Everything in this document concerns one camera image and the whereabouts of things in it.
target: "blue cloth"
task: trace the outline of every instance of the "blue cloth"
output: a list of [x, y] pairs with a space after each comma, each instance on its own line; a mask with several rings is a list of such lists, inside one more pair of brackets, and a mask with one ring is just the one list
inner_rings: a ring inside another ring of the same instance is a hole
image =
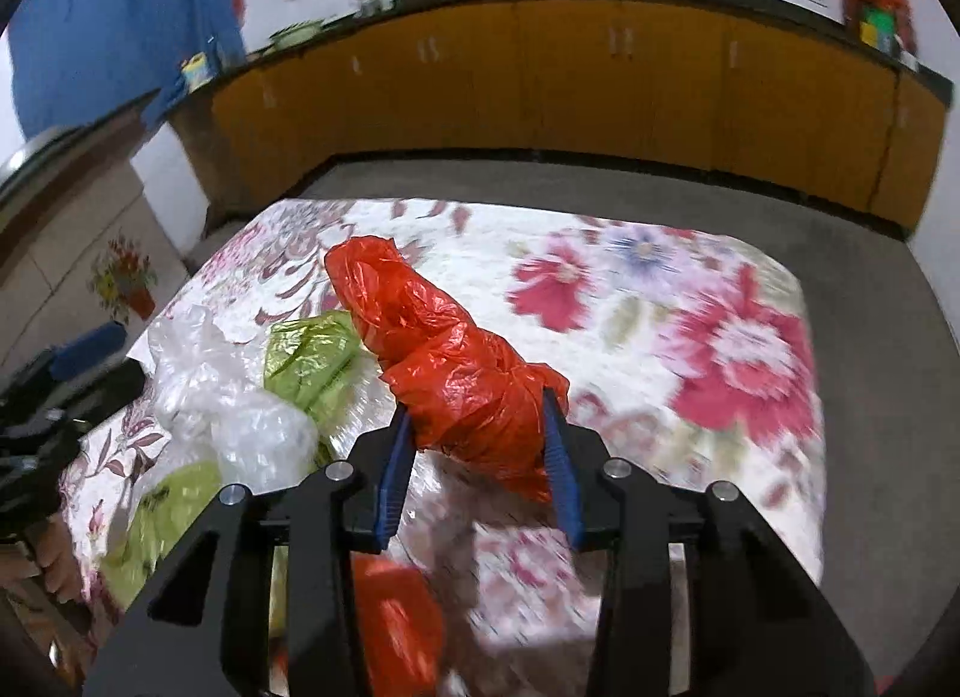
[[184, 95], [179, 65], [209, 52], [245, 56], [232, 0], [23, 0], [11, 20], [13, 103], [30, 139], [85, 125], [153, 89], [155, 125]]

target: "green plastic bag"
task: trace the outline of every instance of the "green plastic bag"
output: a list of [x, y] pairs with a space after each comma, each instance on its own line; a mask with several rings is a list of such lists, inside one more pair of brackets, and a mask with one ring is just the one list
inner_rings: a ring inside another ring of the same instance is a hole
[[133, 513], [126, 540], [100, 564], [107, 588], [120, 607], [131, 604], [157, 563], [173, 550], [220, 486], [216, 463], [197, 462], [171, 472], [144, 495]]
[[275, 323], [270, 329], [263, 387], [313, 418], [322, 439], [317, 452], [320, 466], [332, 460], [325, 435], [350, 403], [352, 362], [359, 349], [360, 337], [345, 310]]

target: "white plastic bag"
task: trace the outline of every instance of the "white plastic bag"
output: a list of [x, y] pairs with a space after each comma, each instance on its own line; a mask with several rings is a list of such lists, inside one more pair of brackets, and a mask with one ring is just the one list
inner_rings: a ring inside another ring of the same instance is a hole
[[264, 336], [228, 342], [210, 310], [191, 307], [177, 320], [152, 323], [147, 343], [157, 364], [154, 413], [172, 439], [137, 483], [138, 498], [179, 466], [211, 455], [224, 484], [257, 494], [296, 486], [313, 469], [314, 422], [263, 388]]

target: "floral tablecloth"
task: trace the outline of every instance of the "floral tablecloth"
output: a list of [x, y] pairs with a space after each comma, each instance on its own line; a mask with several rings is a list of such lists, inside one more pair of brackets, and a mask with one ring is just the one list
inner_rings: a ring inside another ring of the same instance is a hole
[[[824, 441], [803, 296], [784, 267], [734, 238], [423, 199], [286, 200], [157, 319], [207, 306], [228, 339], [248, 342], [335, 307], [323, 254], [368, 234], [393, 238], [480, 326], [568, 377], [570, 420], [601, 433], [611, 454], [691, 489], [733, 480], [819, 580]], [[131, 356], [152, 369], [146, 337]], [[97, 636], [117, 619], [98, 558], [169, 439], [148, 390], [88, 435], [64, 476]], [[550, 510], [421, 454], [390, 554], [424, 570], [443, 607], [441, 694], [583, 692], [605, 558], [571, 556]]]

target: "gray floor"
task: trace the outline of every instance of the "gray floor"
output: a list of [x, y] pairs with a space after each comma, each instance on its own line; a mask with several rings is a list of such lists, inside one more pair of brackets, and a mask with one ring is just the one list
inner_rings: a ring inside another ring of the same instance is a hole
[[960, 356], [907, 247], [748, 192], [581, 166], [371, 161], [310, 198], [424, 197], [729, 234], [803, 285], [827, 422], [824, 591], [875, 676], [896, 675], [960, 582]]

